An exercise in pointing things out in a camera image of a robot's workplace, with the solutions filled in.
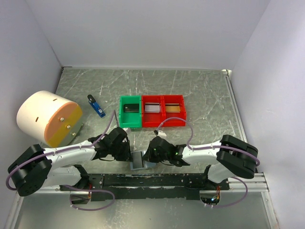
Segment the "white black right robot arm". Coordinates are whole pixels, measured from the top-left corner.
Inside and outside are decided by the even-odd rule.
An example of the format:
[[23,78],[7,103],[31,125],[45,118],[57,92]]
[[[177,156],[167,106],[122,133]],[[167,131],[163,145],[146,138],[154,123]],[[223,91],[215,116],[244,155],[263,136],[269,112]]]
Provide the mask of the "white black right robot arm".
[[216,186],[234,176],[252,179],[256,167],[258,149],[234,136],[223,135],[222,139],[205,145],[173,145],[159,136],[150,141],[142,156],[152,163],[169,162],[176,167],[207,163],[199,181],[190,181],[190,188],[216,189]]

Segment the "grey card holder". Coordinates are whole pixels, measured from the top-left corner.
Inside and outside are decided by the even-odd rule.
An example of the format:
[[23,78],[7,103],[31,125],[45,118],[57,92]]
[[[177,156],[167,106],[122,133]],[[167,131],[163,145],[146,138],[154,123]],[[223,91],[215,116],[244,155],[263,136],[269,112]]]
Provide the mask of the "grey card holder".
[[156,163],[147,162],[142,159],[145,155],[146,151],[133,151],[131,152],[132,155],[132,162],[130,163],[131,170],[143,170],[149,169],[156,166]]

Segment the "white drum with orange lid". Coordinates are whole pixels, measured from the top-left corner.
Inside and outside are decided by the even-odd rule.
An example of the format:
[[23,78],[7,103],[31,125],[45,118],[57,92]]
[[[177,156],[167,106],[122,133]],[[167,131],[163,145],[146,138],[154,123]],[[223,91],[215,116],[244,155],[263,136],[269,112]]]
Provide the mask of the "white drum with orange lid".
[[74,101],[48,91],[31,95],[17,112],[18,127],[52,147],[67,146],[82,125],[82,109]]

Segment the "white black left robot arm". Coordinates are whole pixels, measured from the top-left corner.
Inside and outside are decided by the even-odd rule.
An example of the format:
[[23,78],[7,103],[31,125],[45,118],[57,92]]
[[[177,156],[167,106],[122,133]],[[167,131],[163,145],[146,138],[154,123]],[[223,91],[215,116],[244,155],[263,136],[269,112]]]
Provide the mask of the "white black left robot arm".
[[109,134],[89,138],[81,143],[42,148],[30,146],[8,168],[6,185],[21,197],[29,196],[43,187],[68,185],[77,190],[89,186],[89,175],[82,162],[104,160],[131,162],[129,128],[116,127]]

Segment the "dark card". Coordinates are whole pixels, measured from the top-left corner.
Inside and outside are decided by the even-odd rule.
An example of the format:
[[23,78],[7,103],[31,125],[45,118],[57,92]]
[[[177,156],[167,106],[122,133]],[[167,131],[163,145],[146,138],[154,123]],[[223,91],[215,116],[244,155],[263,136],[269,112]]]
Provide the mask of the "dark card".
[[132,158],[133,158],[133,162],[132,162],[133,169],[143,168],[142,151],[132,152]]

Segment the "green plastic bin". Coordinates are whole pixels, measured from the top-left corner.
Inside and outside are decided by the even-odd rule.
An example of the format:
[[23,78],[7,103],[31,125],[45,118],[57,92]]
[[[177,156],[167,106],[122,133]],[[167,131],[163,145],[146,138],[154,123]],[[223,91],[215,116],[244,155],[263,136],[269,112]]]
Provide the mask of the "green plastic bin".
[[[139,104],[140,110],[138,113],[125,113],[123,111],[124,104]],[[142,127],[142,98],[140,95],[129,95],[120,97],[119,124],[120,127]]]

